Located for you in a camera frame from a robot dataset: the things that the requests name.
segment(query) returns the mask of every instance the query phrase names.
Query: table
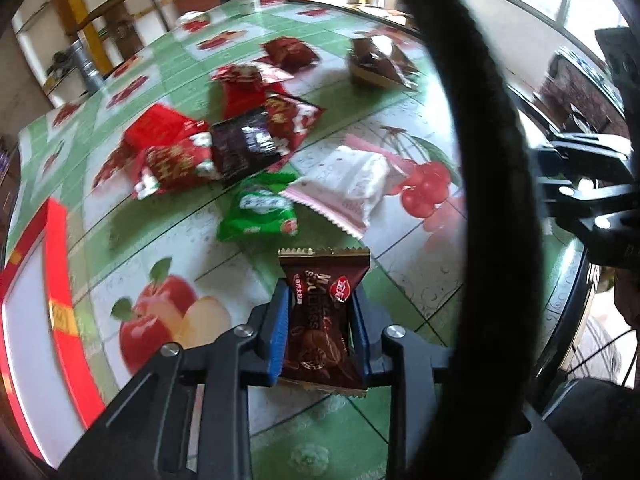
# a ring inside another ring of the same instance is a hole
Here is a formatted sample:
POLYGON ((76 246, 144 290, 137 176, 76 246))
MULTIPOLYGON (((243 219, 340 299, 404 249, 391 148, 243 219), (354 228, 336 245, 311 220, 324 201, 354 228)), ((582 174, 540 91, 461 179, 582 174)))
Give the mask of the table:
MULTIPOLYGON (((117 175, 92 192, 92 179, 123 131, 151 104, 162 102, 192 118, 215 123, 222 117, 223 102, 220 86, 210 81, 212 71, 235 60, 257 59, 263 56, 261 43, 290 35, 313 46, 322 61, 287 82, 287 91, 326 111, 289 169, 305 173, 347 133, 401 150, 403 156, 421 162, 420 151, 406 139, 395 140, 385 130, 388 126, 428 140, 458 164, 447 100, 427 51, 413 36, 371 16, 331 6, 288 2, 249 16, 239 16, 236 9, 236 3, 229 2, 208 12, 210 24, 201 30, 165 34, 140 51, 128 70, 112 75, 102 92, 76 110, 67 108, 72 113, 65 120, 56 122, 60 110, 54 110, 20 133, 22 180, 8 253, 49 196, 66 206, 72 303, 84 355, 104 402, 113 399, 130 378, 118 335, 121 323, 110 316, 111 309, 122 297, 136 301, 156 262, 170 256, 170 273, 179 276, 176 280, 185 280, 198 298, 210 297, 215 322, 234 326, 247 319, 254 305, 270 297, 282 275, 278 248, 360 244, 304 206, 296 207, 297 237, 218 242, 216 227, 230 203, 230 193, 217 184, 135 201, 129 198, 130 183, 117 175), (322 10, 306 13, 309 9, 322 10), (352 84, 344 62, 350 38, 374 29, 392 34, 414 60, 420 69, 417 92, 352 84), (198 49, 199 43, 226 30, 246 34, 217 48, 198 49), (141 77, 139 88, 108 106, 114 95, 141 77)), ((387 196, 361 242, 372 254, 371 270, 364 279, 369 297, 386 305, 395 323, 438 344, 451 345, 454 340, 464 288, 465 224, 463 189, 452 184, 450 198, 424 222, 402 208, 399 196, 387 196)), ((568 302, 584 306, 587 297, 585 290, 571 294, 576 276, 581 285, 586 283, 581 243, 547 221, 544 246, 545 304, 541 305, 538 344, 543 355, 568 302)), ((495 282, 487 286, 495 289, 496 302, 509 301, 518 307, 517 298, 500 294, 500 269, 495 269, 495 282)), ((281 385, 252 388, 255 478, 382 478, 389 400, 388 388, 371 390, 365 399, 327 397, 281 385)), ((53 430, 33 428, 35 433, 53 430)), ((195 446, 193 432, 191 466, 195 446)), ((53 457, 54 465, 64 451, 43 450, 53 457)))

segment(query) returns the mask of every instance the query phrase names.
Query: green leaf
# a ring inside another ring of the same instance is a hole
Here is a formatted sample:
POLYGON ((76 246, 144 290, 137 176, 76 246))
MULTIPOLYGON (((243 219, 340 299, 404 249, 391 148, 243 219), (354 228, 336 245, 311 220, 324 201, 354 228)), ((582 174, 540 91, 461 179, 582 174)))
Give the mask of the green leaf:
POLYGON ((421 139, 420 137, 410 136, 415 142, 420 144, 427 153, 429 153, 429 158, 431 160, 437 160, 444 164, 449 173, 451 174, 451 181, 458 187, 462 187, 462 179, 460 178, 460 174, 458 173, 458 168, 453 164, 451 159, 447 156, 445 152, 443 152, 438 146, 429 142, 428 140, 421 139))
POLYGON ((149 279, 156 285, 161 285, 166 277, 169 275, 169 268, 171 267, 171 257, 158 260, 149 272, 149 279))
POLYGON ((138 314, 133 312, 131 307, 133 307, 131 298, 120 298, 113 304, 113 308, 111 309, 111 317, 122 322, 136 319, 138 317, 138 314))

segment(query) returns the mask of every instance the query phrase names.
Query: metal bolt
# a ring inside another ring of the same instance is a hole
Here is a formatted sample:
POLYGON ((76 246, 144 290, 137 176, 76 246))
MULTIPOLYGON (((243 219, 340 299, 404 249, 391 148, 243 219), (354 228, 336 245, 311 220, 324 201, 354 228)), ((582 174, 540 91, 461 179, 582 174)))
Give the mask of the metal bolt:
POLYGON ((389 337, 392 337, 393 339, 400 339, 401 337, 404 337, 404 334, 406 334, 406 330, 403 326, 400 325, 389 325, 385 328, 385 334, 387 334, 389 337))
POLYGON ((174 357, 180 353, 180 345, 178 343, 163 344, 160 353, 164 357, 174 357))
POLYGON ((254 334, 254 327, 247 324, 238 325, 234 328, 234 334, 238 337, 251 337, 254 334))

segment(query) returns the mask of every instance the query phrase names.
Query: green candy wrapper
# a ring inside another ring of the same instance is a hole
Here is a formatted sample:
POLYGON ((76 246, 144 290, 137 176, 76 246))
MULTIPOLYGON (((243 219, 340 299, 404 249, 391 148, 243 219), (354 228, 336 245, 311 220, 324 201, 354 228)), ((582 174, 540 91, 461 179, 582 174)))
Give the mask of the green candy wrapper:
POLYGON ((292 173, 259 173, 244 179, 229 213, 218 226, 218 240, 228 242, 253 234, 297 234, 293 203, 278 195, 295 179, 292 173))

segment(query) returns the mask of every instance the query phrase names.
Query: apple slice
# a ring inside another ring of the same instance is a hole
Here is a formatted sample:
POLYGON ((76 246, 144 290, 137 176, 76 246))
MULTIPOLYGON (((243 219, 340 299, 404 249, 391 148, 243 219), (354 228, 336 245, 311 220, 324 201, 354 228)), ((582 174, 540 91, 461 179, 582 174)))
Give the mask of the apple slice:
POLYGON ((231 328, 229 312, 212 296, 196 300, 181 321, 180 329, 174 333, 174 341, 183 348, 213 343, 231 328))

